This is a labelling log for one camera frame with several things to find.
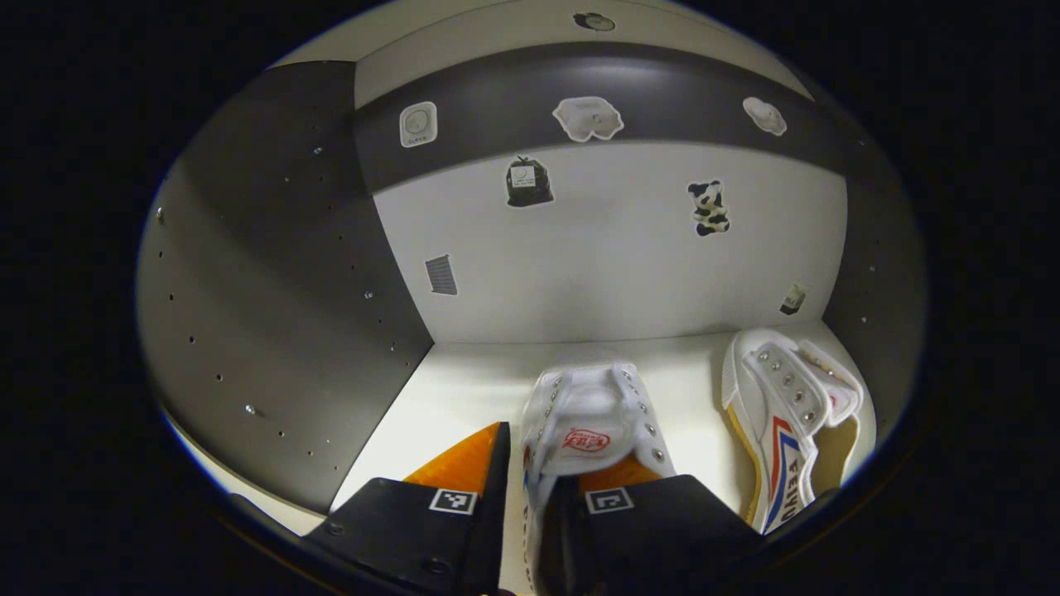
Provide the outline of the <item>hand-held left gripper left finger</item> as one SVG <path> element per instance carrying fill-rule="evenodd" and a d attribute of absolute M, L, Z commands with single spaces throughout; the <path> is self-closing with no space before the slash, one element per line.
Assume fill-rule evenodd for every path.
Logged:
<path fill-rule="evenodd" d="M 489 424 L 417 471 L 372 478 L 303 550 L 351 595 L 495 595 L 504 559 L 511 431 Z"/>

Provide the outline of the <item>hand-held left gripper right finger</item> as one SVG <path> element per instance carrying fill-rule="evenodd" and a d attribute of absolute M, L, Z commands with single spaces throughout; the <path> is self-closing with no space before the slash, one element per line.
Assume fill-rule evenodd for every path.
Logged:
<path fill-rule="evenodd" d="M 688 474 L 552 491 L 553 595 L 720 595 L 757 565 L 764 536 Z"/>

